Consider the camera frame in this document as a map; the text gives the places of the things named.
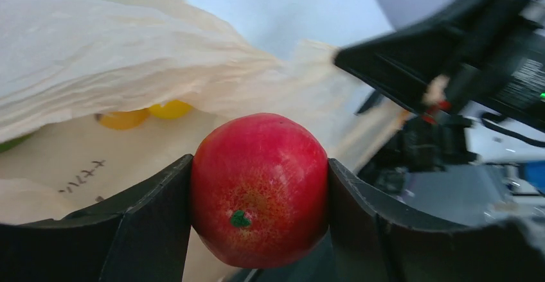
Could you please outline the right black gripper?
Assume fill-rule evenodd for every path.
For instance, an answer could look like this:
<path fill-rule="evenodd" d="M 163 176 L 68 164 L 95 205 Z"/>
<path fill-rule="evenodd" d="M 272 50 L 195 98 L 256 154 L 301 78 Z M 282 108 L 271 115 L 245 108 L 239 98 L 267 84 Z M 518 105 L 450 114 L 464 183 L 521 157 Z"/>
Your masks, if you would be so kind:
<path fill-rule="evenodd" d="M 334 64 L 416 114 L 437 76 L 449 79 L 442 111 L 475 101 L 544 130 L 544 37 L 524 14 L 539 0 L 455 0 L 396 32 L 343 48 Z"/>

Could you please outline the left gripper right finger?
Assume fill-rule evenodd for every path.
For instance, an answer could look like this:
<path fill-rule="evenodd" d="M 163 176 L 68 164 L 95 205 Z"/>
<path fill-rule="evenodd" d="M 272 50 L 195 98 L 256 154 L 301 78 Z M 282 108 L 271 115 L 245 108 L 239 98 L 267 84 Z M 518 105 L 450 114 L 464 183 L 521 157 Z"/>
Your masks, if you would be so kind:
<path fill-rule="evenodd" d="M 543 281 L 544 226 L 467 227 L 413 209 L 329 160 L 330 234 L 341 281 Z"/>

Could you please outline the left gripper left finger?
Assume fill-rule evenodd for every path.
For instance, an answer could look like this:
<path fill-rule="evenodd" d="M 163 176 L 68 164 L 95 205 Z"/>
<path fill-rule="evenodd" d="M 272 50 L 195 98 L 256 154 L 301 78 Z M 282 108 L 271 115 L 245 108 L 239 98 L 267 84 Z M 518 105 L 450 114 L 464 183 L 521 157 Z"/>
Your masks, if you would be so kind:
<path fill-rule="evenodd" d="M 186 154 L 61 220 L 1 226 L 2 281 L 180 281 L 190 236 Z"/>

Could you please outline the small red fake fruit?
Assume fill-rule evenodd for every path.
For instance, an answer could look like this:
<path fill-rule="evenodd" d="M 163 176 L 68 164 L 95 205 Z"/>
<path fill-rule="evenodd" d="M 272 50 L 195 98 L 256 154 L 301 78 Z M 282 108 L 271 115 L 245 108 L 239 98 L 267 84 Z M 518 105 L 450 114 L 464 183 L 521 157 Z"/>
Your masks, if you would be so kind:
<path fill-rule="evenodd" d="M 192 226 L 221 262 L 272 268 L 306 256 L 328 229 L 328 158 L 304 127 L 277 114 L 228 121 L 199 145 Z"/>

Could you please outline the green bumpy custard apple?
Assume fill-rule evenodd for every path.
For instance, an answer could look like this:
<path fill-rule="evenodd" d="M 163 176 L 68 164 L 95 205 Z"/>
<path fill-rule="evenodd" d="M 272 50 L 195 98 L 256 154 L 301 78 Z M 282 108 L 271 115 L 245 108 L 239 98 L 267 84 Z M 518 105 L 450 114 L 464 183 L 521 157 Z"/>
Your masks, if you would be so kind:
<path fill-rule="evenodd" d="M 23 143 L 24 141 L 29 139 L 31 136 L 32 136 L 32 134 L 26 134 L 26 135 L 23 135 L 21 137 L 17 137 L 15 139 L 11 139 L 9 141 L 5 141 L 4 143 L 1 143 L 0 144 L 0 152 L 1 153 L 6 152 L 6 151 L 12 149 L 13 147 L 16 147 L 16 146 L 20 145 L 21 143 Z"/>

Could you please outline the translucent orange plastic bag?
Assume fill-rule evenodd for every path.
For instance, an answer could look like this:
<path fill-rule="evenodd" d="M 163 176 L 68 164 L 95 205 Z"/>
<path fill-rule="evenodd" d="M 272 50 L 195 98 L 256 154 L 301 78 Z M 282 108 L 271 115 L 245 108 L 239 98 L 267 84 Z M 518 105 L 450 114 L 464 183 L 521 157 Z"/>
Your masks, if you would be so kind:
<path fill-rule="evenodd" d="M 391 101 L 361 115 L 370 88 L 334 67 L 337 44 L 391 28 L 376 0 L 1 0 L 1 226 L 61 220 L 159 173 L 229 119 L 273 112 L 359 169 L 407 118 Z M 172 100 L 113 130 L 95 114 Z M 190 229 L 180 281 L 236 268 Z"/>

